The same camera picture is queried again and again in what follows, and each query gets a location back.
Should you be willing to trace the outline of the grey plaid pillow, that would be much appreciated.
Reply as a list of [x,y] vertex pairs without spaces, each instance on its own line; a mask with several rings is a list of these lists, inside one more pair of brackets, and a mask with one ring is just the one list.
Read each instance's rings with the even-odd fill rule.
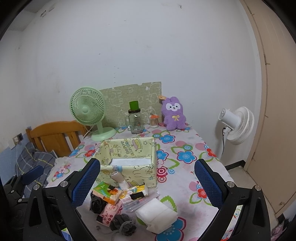
[[54,151],[42,152],[33,143],[28,142],[22,152],[18,155],[16,162],[16,174],[25,174],[40,165],[44,168],[44,173],[36,179],[43,186],[48,184],[47,178],[55,164],[57,156]]

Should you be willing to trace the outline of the pink tissue pack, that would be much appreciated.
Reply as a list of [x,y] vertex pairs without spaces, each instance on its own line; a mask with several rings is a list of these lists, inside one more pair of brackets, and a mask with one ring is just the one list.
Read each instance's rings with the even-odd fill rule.
[[109,227],[116,214],[121,214],[122,202],[119,200],[117,204],[108,203],[101,214],[97,216],[96,221],[103,226]]

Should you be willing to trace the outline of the green cartoon cardboard panel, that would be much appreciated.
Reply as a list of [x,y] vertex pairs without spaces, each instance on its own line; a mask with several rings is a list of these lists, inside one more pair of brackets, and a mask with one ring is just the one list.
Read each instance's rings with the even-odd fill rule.
[[149,115],[161,115],[159,96],[162,94],[161,82],[147,82],[141,85],[131,84],[114,88],[102,89],[106,103],[105,117],[102,121],[104,127],[121,128],[130,109],[130,102],[137,101],[140,107],[142,122],[149,123]]

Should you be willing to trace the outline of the yellow cartoon fabric storage box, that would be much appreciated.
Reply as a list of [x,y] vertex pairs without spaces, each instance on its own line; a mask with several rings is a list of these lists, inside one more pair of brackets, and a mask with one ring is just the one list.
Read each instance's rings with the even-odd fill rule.
[[100,161],[99,180],[116,185],[111,178],[119,172],[132,185],[157,185],[157,152],[154,138],[122,138],[105,140],[93,158]]

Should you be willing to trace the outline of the wooden bed headboard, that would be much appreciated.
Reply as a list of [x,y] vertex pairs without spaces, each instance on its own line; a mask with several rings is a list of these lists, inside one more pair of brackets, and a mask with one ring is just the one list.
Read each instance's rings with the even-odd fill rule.
[[87,131],[88,127],[77,121],[55,121],[27,128],[26,134],[38,150],[54,151],[58,157],[65,157],[81,143],[79,135],[85,135]]

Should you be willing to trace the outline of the green orange tissue pack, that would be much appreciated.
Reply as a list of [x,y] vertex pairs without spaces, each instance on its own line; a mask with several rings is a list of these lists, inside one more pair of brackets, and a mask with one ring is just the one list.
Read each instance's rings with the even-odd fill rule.
[[100,182],[96,187],[93,188],[93,195],[101,198],[111,205],[116,205],[119,201],[119,197],[121,196],[121,189],[109,185],[105,182]]

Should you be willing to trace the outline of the dark grey sock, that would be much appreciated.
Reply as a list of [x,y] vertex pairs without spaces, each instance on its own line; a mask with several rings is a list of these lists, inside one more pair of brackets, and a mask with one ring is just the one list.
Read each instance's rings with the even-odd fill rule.
[[119,232],[124,236],[132,236],[137,227],[135,220],[129,217],[127,214],[116,214],[110,224],[111,231]]

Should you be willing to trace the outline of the purple plush bunny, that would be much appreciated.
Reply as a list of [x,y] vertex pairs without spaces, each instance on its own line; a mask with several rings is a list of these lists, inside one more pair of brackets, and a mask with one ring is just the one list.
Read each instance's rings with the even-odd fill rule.
[[183,113],[183,106],[177,97],[165,97],[162,100],[162,115],[168,131],[185,129],[186,117]]

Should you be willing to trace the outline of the green cup on jar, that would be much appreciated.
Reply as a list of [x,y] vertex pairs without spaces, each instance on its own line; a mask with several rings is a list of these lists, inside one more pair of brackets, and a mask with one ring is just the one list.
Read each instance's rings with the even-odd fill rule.
[[139,110],[139,105],[138,105],[138,101],[131,101],[129,103],[129,107],[130,107],[130,111],[136,111]]

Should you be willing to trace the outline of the floral tablecloth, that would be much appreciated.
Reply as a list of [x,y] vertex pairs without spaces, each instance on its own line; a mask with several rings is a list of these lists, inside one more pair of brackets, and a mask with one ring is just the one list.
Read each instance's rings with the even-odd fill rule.
[[[145,223],[136,218],[137,229],[132,236],[112,235],[106,226],[97,230],[96,216],[89,210],[89,199],[78,208],[83,221],[97,240],[197,240],[217,213],[194,173],[194,164],[204,159],[224,180],[231,177],[211,148],[190,126],[168,131],[163,125],[146,126],[143,133],[134,135],[126,128],[118,128],[110,140],[122,138],[154,138],[157,152],[157,185],[159,201],[178,213],[172,226],[160,233],[149,232]],[[69,155],[58,159],[48,176],[48,186],[56,186],[73,171],[83,169],[103,142],[83,140]]]

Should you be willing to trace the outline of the white floor fan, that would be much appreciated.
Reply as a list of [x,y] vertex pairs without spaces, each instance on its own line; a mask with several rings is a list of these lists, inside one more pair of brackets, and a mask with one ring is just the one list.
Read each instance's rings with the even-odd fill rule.
[[223,108],[219,113],[218,120],[224,124],[222,128],[222,147],[218,154],[218,157],[221,158],[226,141],[233,145],[240,145],[250,136],[254,127],[254,115],[245,106],[236,109],[234,112]]

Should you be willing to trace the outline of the glass mason jar mug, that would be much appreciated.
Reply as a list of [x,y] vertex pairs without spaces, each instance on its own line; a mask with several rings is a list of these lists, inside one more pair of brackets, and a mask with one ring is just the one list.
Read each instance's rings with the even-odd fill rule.
[[128,110],[128,120],[130,131],[133,134],[140,134],[144,131],[144,126],[142,123],[142,114],[140,109]]

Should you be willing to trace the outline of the black plastic bag bundle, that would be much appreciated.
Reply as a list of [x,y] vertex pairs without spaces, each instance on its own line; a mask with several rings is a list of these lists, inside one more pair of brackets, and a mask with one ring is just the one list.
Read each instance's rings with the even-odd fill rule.
[[101,214],[108,203],[102,198],[94,195],[93,192],[90,193],[90,197],[90,211],[92,211],[95,214]]

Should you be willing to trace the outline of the white tissue pack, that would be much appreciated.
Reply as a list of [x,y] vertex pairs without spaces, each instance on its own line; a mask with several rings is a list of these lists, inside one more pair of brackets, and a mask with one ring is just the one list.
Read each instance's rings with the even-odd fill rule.
[[178,213],[154,198],[135,211],[137,218],[145,223],[147,230],[160,234],[172,226]]

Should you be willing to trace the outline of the yellow cartoon tissue pack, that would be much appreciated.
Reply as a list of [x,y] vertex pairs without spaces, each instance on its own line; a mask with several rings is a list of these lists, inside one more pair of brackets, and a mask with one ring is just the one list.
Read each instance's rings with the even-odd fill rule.
[[129,203],[134,200],[144,198],[148,196],[148,194],[149,194],[149,191],[145,184],[140,186],[133,186],[126,190],[123,190],[121,192],[121,196],[119,197],[119,200],[122,203]]

